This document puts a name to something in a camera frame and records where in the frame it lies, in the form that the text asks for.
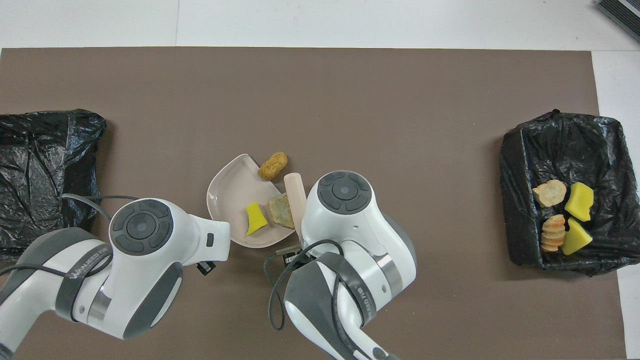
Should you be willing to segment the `orange striped croissant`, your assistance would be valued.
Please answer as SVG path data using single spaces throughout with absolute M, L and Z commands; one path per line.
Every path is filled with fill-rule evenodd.
M 293 215 L 291 213 L 288 194 L 282 193 L 267 201 L 270 218 L 272 221 L 284 228 L 295 229 Z

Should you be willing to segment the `small yellow sponge wedge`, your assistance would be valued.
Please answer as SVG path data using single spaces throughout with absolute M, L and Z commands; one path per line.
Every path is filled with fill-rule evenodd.
M 245 207 L 245 212 L 247 215 L 247 236 L 254 234 L 256 231 L 268 225 L 268 220 L 257 202 L 249 203 L 249 205 Z

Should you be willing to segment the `beige brush with black bristles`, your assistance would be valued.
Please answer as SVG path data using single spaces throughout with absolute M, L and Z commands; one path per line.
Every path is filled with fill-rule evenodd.
M 283 180 L 285 184 L 286 194 L 288 196 L 288 202 L 292 220 L 294 222 L 295 232 L 298 235 L 299 244 L 277 250 L 277 256 L 297 253 L 301 250 L 301 245 L 304 244 L 302 235 L 302 221 L 306 212 L 307 195 L 304 188 L 303 180 L 301 175 L 297 172 L 292 172 L 284 175 Z

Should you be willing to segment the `beige plastic dustpan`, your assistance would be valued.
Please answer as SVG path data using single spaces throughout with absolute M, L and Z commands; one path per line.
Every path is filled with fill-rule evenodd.
M 211 180 L 206 191 L 206 206 L 211 219 L 230 224 L 230 238 L 245 248 L 267 248 L 293 234 L 293 228 L 274 223 L 267 206 L 281 191 L 258 175 L 258 164 L 242 153 L 224 166 Z M 246 207 L 257 203 L 266 225 L 247 234 L 249 215 Z

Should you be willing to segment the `brown oval bread roll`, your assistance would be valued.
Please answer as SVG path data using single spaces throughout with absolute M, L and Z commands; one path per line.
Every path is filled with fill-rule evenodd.
M 258 176 L 270 182 L 274 180 L 281 171 L 285 169 L 289 160 L 288 156 L 284 152 L 275 152 L 270 157 L 268 157 L 263 164 L 259 167 L 257 174 Z

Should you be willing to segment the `lumpy beige bread piece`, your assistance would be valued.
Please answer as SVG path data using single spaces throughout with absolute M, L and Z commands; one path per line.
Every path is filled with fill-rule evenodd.
M 564 243 L 566 220 L 562 214 L 547 218 L 541 227 L 541 250 L 546 253 L 557 252 Z

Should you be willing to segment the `wedge beige bread piece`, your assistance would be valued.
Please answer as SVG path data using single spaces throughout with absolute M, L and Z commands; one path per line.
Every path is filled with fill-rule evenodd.
M 565 200 L 567 185 L 554 178 L 545 183 L 533 187 L 532 193 L 538 205 L 542 208 L 555 207 Z

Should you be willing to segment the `notched yellow sponge piece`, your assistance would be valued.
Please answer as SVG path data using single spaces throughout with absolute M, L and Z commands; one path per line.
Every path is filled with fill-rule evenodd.
M 569 256 L 576 253 L 576 251 L 585 248 L 593 241 L 594 238 L 575 218 L 569 218 L 567 225 L 568 230 L 566 231 L 560 250 L 564 255 Z

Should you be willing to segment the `yellow sponge with green layer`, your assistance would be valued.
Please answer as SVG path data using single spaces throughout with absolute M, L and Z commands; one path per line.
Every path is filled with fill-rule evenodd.
M 594 189 L 582 182 L 570 186 L 569 198 L 564 209 L 571 216 L 586 223 L 591 221 L 591 207 L 594 205 Z

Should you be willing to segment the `black bag lined bin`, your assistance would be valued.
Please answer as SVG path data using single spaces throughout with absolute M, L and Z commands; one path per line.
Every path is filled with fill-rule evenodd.
M 580 222 L 592 241 L 572 254 L 541 248 L 544 222 L 558 214 L 571 217 L 565 202 L 544 207 L 536 199 L 535 187 L 551 180 L 594 191 L 590 220 Z M 614 118 L 553 110 L 517 125 L 502 140 L 500 188 L 514 264 L 589 277 L 640 264 L 639 186 Z
M 91 230 L 96 210 L 61 195 L 98 196 L 105 130 L 106 120 L 84 109 L 0 115 L 0 263 L 50 231 Z

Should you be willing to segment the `large brown table mat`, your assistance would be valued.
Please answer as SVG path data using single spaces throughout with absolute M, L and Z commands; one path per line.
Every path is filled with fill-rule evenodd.
M 588 52 L 366 48 L 5 48 L 0 115 L 106 119 L 102 194 L 208 218 L 240 154 L 288 155 L 310 189 L 351 170 L 414 243 L 416 280 L 365 332 L 401 360 L 626 357 L 615 272 L 510 261 L 499 155 L 553 109 L 596 116 Z

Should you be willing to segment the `dark grey ribbed object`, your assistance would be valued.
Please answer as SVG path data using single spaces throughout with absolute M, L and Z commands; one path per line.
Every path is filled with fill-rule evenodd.
M 640 32 L 640 0 L 598 0 L 596 7 L 617 24 Z

